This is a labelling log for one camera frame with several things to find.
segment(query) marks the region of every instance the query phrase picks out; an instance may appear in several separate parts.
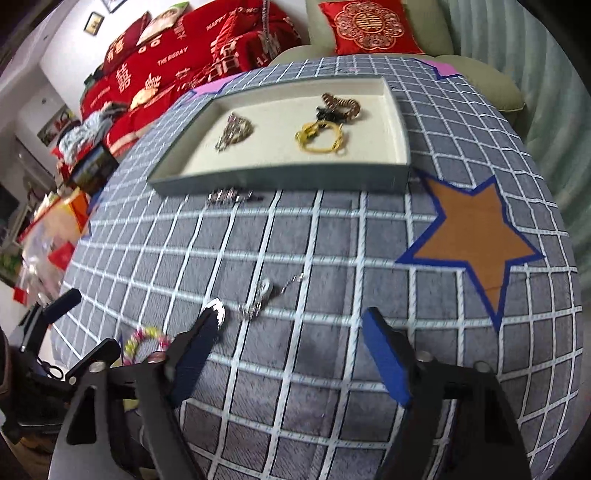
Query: jewelry tray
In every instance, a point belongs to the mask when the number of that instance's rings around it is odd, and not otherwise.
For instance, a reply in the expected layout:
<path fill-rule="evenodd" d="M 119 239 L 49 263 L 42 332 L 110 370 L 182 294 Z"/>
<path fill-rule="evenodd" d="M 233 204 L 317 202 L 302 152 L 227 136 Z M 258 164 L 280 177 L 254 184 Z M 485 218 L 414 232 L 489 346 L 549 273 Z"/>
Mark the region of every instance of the jewelry tray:
<path fill-rule="evenodd" d="M 361 113 L 343 125 L 344 149 L 302 151 L 295 134 L 316 120 L 322 94 L 353 98 Z M 250 120 L 244 141 L 217 152 L 231 112 Z M 309 146 L 330 147 L 326 128 Z M 162 196 L 248 190 L 366 190 L 404 193 L 408 181 L 408 135 L 398 103 L 381 76 L 294 80 L 212 99 L 178 136 L 148 177 Z"/>

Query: blue gripper pad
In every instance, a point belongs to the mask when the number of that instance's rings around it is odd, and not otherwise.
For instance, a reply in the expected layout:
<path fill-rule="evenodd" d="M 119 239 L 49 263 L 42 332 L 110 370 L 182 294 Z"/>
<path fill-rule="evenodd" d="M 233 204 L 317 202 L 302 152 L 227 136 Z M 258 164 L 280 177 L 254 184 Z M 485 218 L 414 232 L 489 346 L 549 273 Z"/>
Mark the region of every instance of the blue gripper pad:
<path fill-rule="evenodd" d="M 181 361 L 177 364 L 173 390 L 168 396 L 173 408 L 180 407 L 180 404 L 195 391 L 199 375 L 205 366 L 209 352 L 212 351 L 216 337 L 217 318 L 211 314 L 199 330 L 199 334 L 191 340 Z"/>
<path fill-rule="evenodd" d="M 378 367 L 382 382 L 390 396 L 403 407 L 407 407 L 412 399 L 408 389 L 408 375 L 388 342 L 386 329 L 389 326 L 381 316 L 377 318 L 371 309 L 365 310 L 362 321 L 365 345 Z"/>

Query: beaded bracelet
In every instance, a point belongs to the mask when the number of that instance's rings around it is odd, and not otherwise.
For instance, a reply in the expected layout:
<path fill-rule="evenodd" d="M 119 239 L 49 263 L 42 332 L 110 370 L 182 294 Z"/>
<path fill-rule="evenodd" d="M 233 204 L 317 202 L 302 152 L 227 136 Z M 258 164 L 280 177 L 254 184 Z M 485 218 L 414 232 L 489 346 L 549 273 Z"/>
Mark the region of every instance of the beaded bracelet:
<path fill-rule="evenodd" d="M 149 339 L 158 340 L 158 350 L 161 352 L 165 352 L 172 343 L 170 337 L 163 334 L 162 330 L 156 327 L 141 327 L 125 342 L 123 364 L 132 365 L 135 362 L 135 355 L 138 353 L 140 344 Z"/>

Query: yellow bracelet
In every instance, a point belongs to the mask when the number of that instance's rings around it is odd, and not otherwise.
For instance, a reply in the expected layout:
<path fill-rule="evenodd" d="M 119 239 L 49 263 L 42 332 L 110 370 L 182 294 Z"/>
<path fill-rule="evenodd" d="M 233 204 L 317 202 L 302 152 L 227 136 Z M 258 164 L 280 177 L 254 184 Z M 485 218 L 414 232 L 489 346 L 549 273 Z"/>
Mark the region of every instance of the yellow bracelet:
<path fill-rule="evenodd" d="M 333 143 L 331 148 L 313 148 L 308 147 L 308 143 L 310 143 L 311 139 L 318 134 L 318 131 L 321 127 L 329 127 L 331 128 L 336 134 L 336 140 Z M 327 122 L 326 120 L 318 120 L 317 122 L 312 122 L 309 124 L 305 124 L 301 130 L 296 133 L 295 141 L 298 142 L 300 148 L 308 153 L 332 153 L 339 151 L 343 146 L 343 128 L 341 125 L 338 125 L 334 122 Z"/>

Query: folded clothes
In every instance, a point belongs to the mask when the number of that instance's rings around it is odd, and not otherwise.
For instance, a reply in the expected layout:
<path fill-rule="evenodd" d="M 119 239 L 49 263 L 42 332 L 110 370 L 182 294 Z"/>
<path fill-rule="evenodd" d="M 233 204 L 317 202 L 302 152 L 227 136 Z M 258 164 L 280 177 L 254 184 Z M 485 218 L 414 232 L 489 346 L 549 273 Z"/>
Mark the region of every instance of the folded clothes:
<path fill-rule="evenodd" d="M 59 143 L 63 161 L 70 166 L 76 165 L 80 152 L 101 142 L 115 119 L 127 109 L 123 103 L 106 103 L 101 110 L 90 114 L 79 127 L 70 130 Z"/>

